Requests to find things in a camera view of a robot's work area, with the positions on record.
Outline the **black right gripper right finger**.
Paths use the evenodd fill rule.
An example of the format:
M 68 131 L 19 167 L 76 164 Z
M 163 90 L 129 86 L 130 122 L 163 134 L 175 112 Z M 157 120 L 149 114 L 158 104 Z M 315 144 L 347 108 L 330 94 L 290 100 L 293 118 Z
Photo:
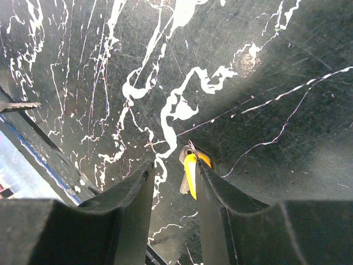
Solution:
M 204 264 L 351 264 L 352 202 L 265 204 L 196 163 Z

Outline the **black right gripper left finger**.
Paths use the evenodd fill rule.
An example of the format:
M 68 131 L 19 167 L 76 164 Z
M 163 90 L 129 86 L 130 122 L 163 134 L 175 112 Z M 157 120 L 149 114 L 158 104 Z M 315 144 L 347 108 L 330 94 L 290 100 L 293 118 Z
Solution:
M 144 264 L 154 164 L 79 206 L 54 199 L 1 201 L 2 264 Z

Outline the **metal key ring disc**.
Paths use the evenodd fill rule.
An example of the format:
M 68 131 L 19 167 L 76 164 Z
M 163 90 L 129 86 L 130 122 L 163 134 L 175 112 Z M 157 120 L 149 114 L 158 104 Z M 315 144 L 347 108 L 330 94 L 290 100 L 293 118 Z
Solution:
M 39 102 L 6 102 L 1 100 L 0 112 L 19 112 L 22 110 L 32 109 L 40 107 L 41 103 Z

